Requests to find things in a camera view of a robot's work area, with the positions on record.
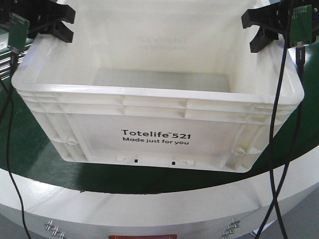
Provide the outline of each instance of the black cable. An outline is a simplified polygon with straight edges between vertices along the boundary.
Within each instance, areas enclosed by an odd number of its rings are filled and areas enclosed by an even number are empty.
[[[303,46],[303,47],[297,47],[296,48],[296,66],[297,66],[297,74],[299,76],[299,79],[300,79],[300,82],[303,86],[304,84],[304,64],[305,64],[305,58],[306,58],[306,48]],[[300,127],[301,127],[301,120],[302,120],[302,113],[303,113],[303,103],[301,102],[298,107],[297,107],[297,120],[296,120],[296,127],[295,127],[295,132],[294,132],[294,135],[293,135],[293,139],[292,139],[292,144],[290,146],[290,149],[289,149],[289,152],[288,152],[288,156],[287,156],[287,159],[286,159],[286,163],[285,163],[285,167],[284,167],[284,170],[283,170],[283,173],[282,173],[282,176],[280,178],[280,181],[279,181],[279,184],[278,184],[278,187],[277,187],[277,190],[276,190],[276,197],[278,197],[279,193],[280,193],[280,190],[283,186],[283,183],[284,183],[284,180],[286,178],[286,175],[287,175],[287,171],[288,171],[288,167],[289,167],[289,163],[292,161],[293,159],[293,153],[294,153],[294,148],[296,146],[296,142],[297,142],[297,138],[298,138],[298,134],[299,134],[299,131],[300,131]],[[274,207],[274,204],[275,204],[275,200],[272,200],[270,206],[269,206],[269,209],[266,213],[266,216],[262,222],[262,224],[260,225],[259,227],[259,230],[256,234],[256,237],[255,239],[258,239],[264,226],[266,225],[267,223],[267,220],[271,214],[271,211]]]
[[[275,206],[276,214],[277,214],[277,219],[278,223],[282,232],[282,235],[284,239],[288,239],[285,226],[281,217],[281,212],[278,204],[278,194],[280,192],[279,189],[281,189],[282,184],[284,182],[284,179],[287,174],[288,167],[286,167],[286,170],[284,170],[282,177],[281,177],[281,186],[278,186],[278,190],[276,190],[275,186],[275,178],[274,178],[274,131],[275,131],[275,120],[276,120],[276,113],[277,113],[277,108],[278,108],[278,102],[279,102],[279,96],[280,96],[280,91],[281,91],[281,86],[283,82],[283,76],[284,76],[284,68],[285,68],[285,63],[286,63],[286,56],[287,56],[287,50],[288,50],[288,44],[290,42],[290,27],[291,27],[291,21],[292,21],[292,15],[293,15],[293,10],[294,10],[294,5],[295,1],[292,0],[290,2],[289,6],[289,12],[288,12],[288,21],[287,21],[287,28],[286,28],[286,34],[284,36],[285,43],[284,43],[284,49],[283,49],[283,55],[282,55],[282,61],[281,61],[281,66],[280,66],[280,72],[279,72],[279,79],[278,79],[278,84],[277,84],[277,90],[276,90],[276,95],[275,95],[275,100],[274,100],[274,106],[273,106],[273,111],[272,111],[272,116],[271,116],[271,123],[270,123],[270,132],[269,132],[269,151],[270,151],[270,157],[269,157],[269,175],[270,175],[270,184],[271,184],[271,190],[272,190],[272,195],[273,195],[273,200],[272,203],[268,209],[268,212],[262,222],[262,225],[260,226],[257,236],[255,237],[256,239],[259,238],[262,229],[264,228],[268,217]]]
[[[12,76],[15,72],[15,70],[17,69],[18,66],[18,54],[16,53],[11,53],[11,59],[10,59],[10,84],[9,84],[9,89],[7,89],[4,85],[4,83],[1,80],[1,85],[3,86],[4,90],[7,92],[7,97],[6,97],[6,101],[4,103],[4,106],[1,110],[1,121],[9,107],[9,105],[11,105],[10,109],[10,117],[9,117],[9,126],[8,126],[8,133],[7,133],[7,141],[6,141],[6,167],[10,176],[10,179],[14,185],[14,188],[18,194],[19,200],[20,200],[20,204],[21,204],[21,217],[22,217],[22,224],[25,230],[25,233],[28,237],[28,239],[32,239],[32,237],[30,236],[29,230],[26,226],[26,222],[25,222],[25,211],[24,211],[24,203],[23,203],[23,199],[21,196],[21,193],[18,189],[18,186],[14,180],[14,177],[12,175],[12,171],[11,171],[11,167],[10,167],[10,135],[11,135],[11,127],[12,127],[12,122],[13,122],[13,113],[14,113],[14,107],[13,107],[13,100],[12,100],[12,93],[13,93],[13,86],[11,83],[12,80]]]

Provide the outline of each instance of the white plastic crate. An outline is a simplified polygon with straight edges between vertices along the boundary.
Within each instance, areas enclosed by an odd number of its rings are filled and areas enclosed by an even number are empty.
[[[66,0],[13,85],[67,161],[245,172],[268,144],[282,41],[249,50],[258,0]],[[304,92],[287,57],[276,132]]]

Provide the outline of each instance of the green floor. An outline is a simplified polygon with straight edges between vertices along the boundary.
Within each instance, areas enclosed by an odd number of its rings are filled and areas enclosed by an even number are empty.
[[[303,122],[294,158],[319,145],[319,43],[307,47]],[[0,88],[0,107],[6,94]],[[267,171],[268,150],[247,173],[71,163],[61,159],[20,96],[15,92],[11,167],[15,174],[79,191],[155,194],[212,187]],[[0,125],[0,167],[6,169],[8,114]],[[276,166],[284,163],[296,121],[294,112],[275,137]]]

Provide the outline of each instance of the gray floor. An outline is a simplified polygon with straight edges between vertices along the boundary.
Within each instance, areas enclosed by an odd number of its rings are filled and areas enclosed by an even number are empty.
[[[319,188],[306,197],[294,209],[283,216],[289,239],[314,239],[319,235]],[[31,233],[32,239],[45,239]],[[253,239],[244,235],[238,239]],[[277,222],[268,227],[260,239],[282,239]],[[0,239],[27,239],[22,227],[12,223],[0,214]]]

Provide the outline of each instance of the red label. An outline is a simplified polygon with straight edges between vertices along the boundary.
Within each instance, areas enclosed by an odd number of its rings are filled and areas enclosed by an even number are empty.
[[[177,239],[177,235],[159,235],[159,236],[109,236],[109,239]]]

